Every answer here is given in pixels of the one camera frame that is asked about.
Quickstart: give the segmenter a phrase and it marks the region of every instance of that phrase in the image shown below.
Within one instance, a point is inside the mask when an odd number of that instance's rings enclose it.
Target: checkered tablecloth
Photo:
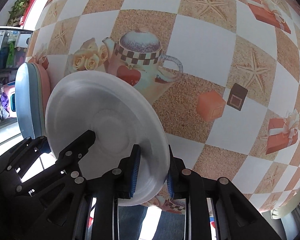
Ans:
[[[106,71],[102,40],[117,42],[146,27],[159,38],[162,53],[183,65],[180,79],[161,84],[161,93],[149,100],[173,154],[201,176],[229,178],[266,211],[285,204],[300,187],[300,120],[295,144],[265,154],[269,120],[294,109],[300,113],[300,6],[270,1],[291,34],[257,20],[246,0],[50,0],[27,59],[47,56],[53,89],[75,71]],[[91,52],[91,65],[81,62],[82,51]],[[162,67],[176,73],[171,61]],[[215,90],[227,101],[234,83],[248,90],[242,109],[226,105],[220,118],[205,122],[196,111],[199,95]]]

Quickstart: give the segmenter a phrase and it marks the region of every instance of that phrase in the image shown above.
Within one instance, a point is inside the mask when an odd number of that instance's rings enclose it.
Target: metal screw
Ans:
[[[222,177],[219,179],[219,182],[223,185],[227,185],[229,183],[229,180],[227,178]]]
[[[120,173],[121,173],[121,169],[119,169],[119,168],[115,168],[112,170],[112,174],[114,174],[114,175],[119,175]]]
[[[73,172],[71,172],[71,177],[72,178],[76,178],[76,177],[78,177],[79,176],[79,172],[77,172],[77,171],[73,171]]]
[[[84,182],[84,178],[83,177],[77,177],[74,179],[74,182],[76,184],[81,184],[82,182]]]
[[[190,175],[191,174],[191,170],[189,170],[189,169],[183,169],[181,172],[182,172],[183,175]]]

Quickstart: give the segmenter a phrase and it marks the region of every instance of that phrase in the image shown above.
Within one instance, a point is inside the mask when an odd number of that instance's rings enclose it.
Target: orange cube print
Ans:
[[[197,113],[206,121],[212,122],[221,117],[226,101],[214,90],[199,95]]]

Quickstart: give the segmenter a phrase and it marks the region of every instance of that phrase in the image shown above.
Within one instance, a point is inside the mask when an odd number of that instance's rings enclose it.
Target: stack of plates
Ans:
[[[38,64],[23,63],[16,76],[15,102],[19,128],[23,138],[46,135],[45,109],[50,96],[50,81]]]

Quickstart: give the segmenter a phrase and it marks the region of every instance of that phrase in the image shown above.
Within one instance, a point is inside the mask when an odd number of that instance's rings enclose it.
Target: white plate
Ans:
[[[121,79],[99,71],[79,71],[53,89],[46,110],[46,133],[51,150],[59,152],[90,129],[96,141],[79,166],[86,179],[102,176],[141,146],[136,192],[119,205],[142,204],[165,182],[169,146],[161,122],[148,101]]]

